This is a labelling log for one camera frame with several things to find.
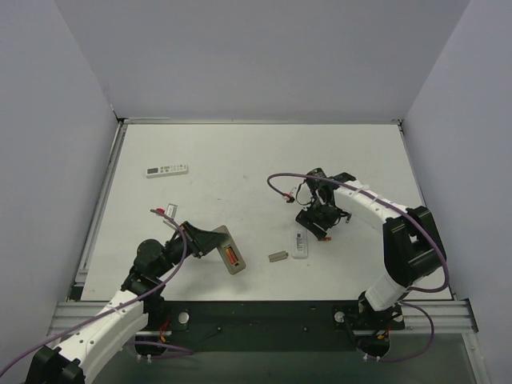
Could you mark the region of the white remote being loaded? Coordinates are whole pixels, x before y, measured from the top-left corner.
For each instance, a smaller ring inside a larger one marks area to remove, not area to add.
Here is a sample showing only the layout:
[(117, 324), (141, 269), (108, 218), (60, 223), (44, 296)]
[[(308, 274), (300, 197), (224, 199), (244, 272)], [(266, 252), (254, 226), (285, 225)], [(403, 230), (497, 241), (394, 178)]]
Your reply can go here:
[(291, 235), (291, 257), (305, 259), (309, 256), (307, 231), (295, 229)]

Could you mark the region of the grey beige remote control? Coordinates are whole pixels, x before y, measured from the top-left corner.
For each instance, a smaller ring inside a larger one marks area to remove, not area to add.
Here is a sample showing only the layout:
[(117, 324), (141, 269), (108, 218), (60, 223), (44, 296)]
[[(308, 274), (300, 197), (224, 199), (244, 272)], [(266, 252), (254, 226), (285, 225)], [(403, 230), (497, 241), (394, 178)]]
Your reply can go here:
[(246, 268), (246, 262), (242, 257), (236, 243), (231, 236), (226, 226), (219, 226), (214, 229), (214, 232), (224, 234), (227, 236), (226, 239), (222, 240), (220, 245), (217, 247), (221, 259), (223, 260), (228, 272), (231, 275), (240, 273)]

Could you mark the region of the grey remote battery cover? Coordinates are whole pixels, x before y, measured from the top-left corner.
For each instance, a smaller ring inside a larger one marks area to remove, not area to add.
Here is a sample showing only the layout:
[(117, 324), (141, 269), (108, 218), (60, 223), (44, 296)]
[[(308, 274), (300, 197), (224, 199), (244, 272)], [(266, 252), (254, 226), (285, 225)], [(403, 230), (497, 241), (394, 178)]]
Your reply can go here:
[(288, 253), (286, 251), (280, 251), (274, 254), (270, 254), (268, 256), (270, 262), (278, 262), (288, 258)]

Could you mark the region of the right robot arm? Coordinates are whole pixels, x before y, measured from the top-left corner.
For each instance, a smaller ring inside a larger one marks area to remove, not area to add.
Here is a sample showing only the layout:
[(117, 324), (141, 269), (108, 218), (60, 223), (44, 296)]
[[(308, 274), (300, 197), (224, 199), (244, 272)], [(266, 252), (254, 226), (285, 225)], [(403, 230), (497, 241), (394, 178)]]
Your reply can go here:
[(431, 212), (385, 199), (343, 172), (328, 177), (321, 168), (306, 174), (310, 201), (295, 221), (317, 240), (341, 219), (353, 216), (382, 235), (384, 271), (359, 297), (360, 311), (383, 313), (408, 295), (413, 285), (446, 264)]

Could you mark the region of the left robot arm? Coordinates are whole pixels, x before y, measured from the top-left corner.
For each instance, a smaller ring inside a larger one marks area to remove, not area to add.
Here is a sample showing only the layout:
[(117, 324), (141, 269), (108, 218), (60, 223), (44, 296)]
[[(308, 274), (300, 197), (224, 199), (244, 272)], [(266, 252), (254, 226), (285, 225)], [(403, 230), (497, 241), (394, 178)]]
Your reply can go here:
[(184, 222), (164, 244), (152, 238), (142, 241), (120, 289), (95, 316), (58, 335), (64, 340), (56, 346), (44, 342), (32, 357), (25, 382), (92, 383), (137, 332), (162, 324), (166, 283), (161, 277), (171, 276), (186, 258), (205, 256), (228, 238), (224, 231)]

